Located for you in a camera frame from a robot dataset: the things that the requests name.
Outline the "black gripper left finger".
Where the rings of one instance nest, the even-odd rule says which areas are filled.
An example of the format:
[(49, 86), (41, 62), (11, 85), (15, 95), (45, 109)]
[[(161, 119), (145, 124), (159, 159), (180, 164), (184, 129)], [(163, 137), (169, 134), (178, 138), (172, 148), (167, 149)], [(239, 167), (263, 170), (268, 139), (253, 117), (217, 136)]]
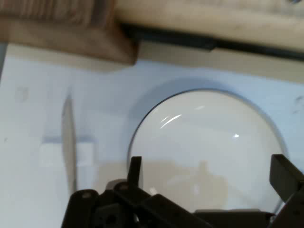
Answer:
[(72, 194), (62, 222), (64, 228), (210, 228), (211, 225), (160, 194), (139, 187), (141, 157), (132, 157), (127, 179), (98, 194)]

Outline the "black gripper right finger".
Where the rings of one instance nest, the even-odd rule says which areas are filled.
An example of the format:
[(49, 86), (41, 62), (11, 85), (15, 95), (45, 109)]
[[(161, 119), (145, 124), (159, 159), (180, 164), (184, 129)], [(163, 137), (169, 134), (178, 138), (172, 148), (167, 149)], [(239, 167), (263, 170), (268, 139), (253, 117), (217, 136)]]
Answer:
[(304, 174), (284, 155), (273, 154), (270, 184), (285, 203), (271, 228), (302, 228), (304, 226)]

